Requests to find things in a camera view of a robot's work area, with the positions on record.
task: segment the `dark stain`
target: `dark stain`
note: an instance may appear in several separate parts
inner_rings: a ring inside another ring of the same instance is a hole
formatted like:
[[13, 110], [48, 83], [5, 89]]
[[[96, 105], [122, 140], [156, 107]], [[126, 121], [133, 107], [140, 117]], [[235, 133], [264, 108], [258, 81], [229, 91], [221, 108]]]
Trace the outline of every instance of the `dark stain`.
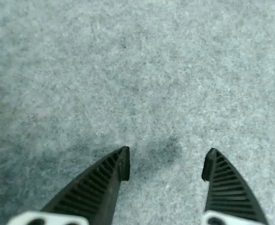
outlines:
[[172, 166], [182, 156], [182, 149], [176, 137], [169, 137], [160, 142], [150, 142], [144, 150], [146, 156], [131, 149], [131, 179], [151, 179], [159, 170]]

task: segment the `gray carpet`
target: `gray carpet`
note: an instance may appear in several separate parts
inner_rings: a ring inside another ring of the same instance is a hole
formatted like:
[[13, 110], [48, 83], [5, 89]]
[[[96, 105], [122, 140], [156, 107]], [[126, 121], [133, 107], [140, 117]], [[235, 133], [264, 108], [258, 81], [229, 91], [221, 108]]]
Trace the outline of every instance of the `gray carpet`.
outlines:
[[0, 224], [124, 145], [114, 225], [199, 224], [211, 147], [275, 225], [275, 0], [0, 0]]

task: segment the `ribbed rubber pad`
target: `ribbed rubber pad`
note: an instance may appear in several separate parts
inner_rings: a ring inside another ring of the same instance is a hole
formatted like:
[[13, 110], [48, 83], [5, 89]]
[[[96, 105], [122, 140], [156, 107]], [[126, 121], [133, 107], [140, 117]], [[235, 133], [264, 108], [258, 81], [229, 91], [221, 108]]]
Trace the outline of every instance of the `ribbed rubber pad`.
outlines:
[[130, 150], [123, 147], [78, 175], [41, 211], [85, 217], [90, 225], [110, 225], [120, 183], [129, 176]]
[[245, 180], [218, 150], [211, 149], [206, 155], [202, 178], [210, 182], [205, 211], [213, 210], [268, 224]]

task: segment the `screw hole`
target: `screw hole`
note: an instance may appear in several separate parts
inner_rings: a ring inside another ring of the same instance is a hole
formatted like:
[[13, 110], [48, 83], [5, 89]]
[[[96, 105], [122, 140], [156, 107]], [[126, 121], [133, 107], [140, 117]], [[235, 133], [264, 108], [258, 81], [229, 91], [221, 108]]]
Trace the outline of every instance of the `screw hole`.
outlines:
[[225, 223], [221, 219], [218, 219], [218, 218], [215, 218], [215, 217], [211, 217], [208, 220], [208, 224], [209, 225], [225, 225]]
[[27, 225], [44, 225], [45, 221], [43, 219], [31, 220]]

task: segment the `white plastic mount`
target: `white plastic mount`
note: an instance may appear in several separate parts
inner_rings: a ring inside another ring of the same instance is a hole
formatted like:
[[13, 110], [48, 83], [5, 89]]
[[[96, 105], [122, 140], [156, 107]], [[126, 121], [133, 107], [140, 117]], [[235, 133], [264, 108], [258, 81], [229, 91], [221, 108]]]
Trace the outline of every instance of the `white plastic mount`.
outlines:
[[11, 218], [7, 225], [89, 225], [89, 222], [84, 217], [27, 211]]

